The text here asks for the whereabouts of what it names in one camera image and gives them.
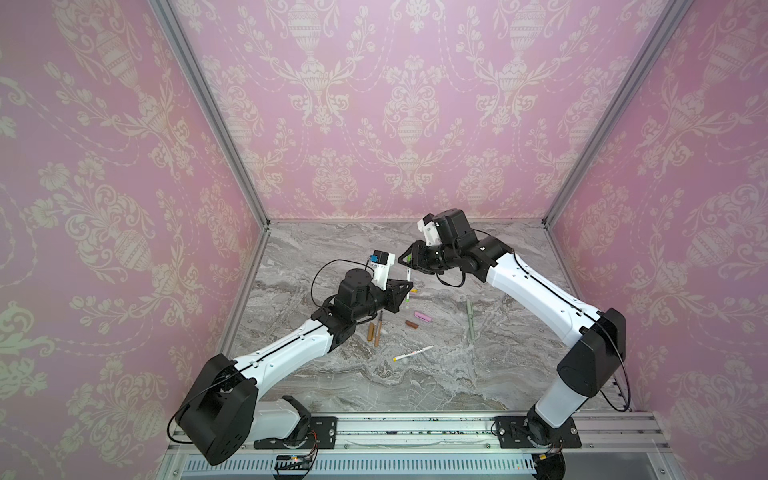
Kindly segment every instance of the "wall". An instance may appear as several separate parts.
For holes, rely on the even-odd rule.
[[[173,3],[271,218],[541,218],[666,1]]]
[[[768,3],[694,2],[554,229],[688,478],[765,477],[766,120]]]
[[[146,2],[0,16],[0,478],[154,478],[257,225]]]

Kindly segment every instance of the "metal bracket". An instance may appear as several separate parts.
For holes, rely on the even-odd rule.
[[[540,448],[540,445],[534,445],[528,437],[528,431],[524,427],[525,420],[525,415],[494,417],[494,423],[498,425],[494,435],[498,438],[498,444],[502,449]],[[572,418],[552,432],[552,444],[559,447],[560,440],[563,441],[564,449],[581,448],[581,439]]]
[[[336,423],[337,417],[315,417],[310,419],[310,430],[317,434],[317,448],[320,450],[333,450],[336,447]],[[254,450],[295,450],[311,449],[315,439],[308,436],[297,446],[288,446],[279,439],[264,439],[253,443]]]

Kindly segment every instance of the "pink back wall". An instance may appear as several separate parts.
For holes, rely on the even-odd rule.
[[[0,478],[154,478],[259,231],[146,2],[0,15]]]
[[[768,3],[694,2],[555,234],[691,479],[765,478]]]
[[[666,0],[174,0],[273,219],[541,218]]]

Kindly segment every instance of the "pink side wall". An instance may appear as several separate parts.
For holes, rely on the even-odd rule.
[[[146,2],[0,15],[0,478],[154,478],[258,227]]]
[[[694,2],[555,225],[691,479],[765,478],[768,3]]]
[[[541,218],[666,0],[174,0],[268,215]]]

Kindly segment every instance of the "marble tabletop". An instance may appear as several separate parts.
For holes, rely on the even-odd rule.
[[[539,221],[474,223],[514,247],[525,261],[567,288],[564,275]],[[230,355],[252,352],[300,326],[316,309],[310,283],[326,262],[344,258],[365,262],[374,250],[396,256],[419,238],[408,223],[273,223],[256,282]],[[332,295],[355,265],[335,262],[318,276],[318,301]],[[395,265],[389,278],[405,279]],[[458,283],[460,274],[445,274]],[[501,291],[468,276],[462,288],[414,272],[417,293],[399,313],[384,312],[379,347],[358,327],[341,347],[313,360],[278,382],[265,400],[293,395],[311,412],[528,410],[556,375],[566,353],[557,336],[536,316]],[[475,308],[476,340],[468,340],[466,300]],[[418,311],[433,318],[426,323]],[[418,329],[406,320],[419,324]],[[393,362],[394,356],[423,346],[427,352]],[[602,398],[585,409],[606,409]]]

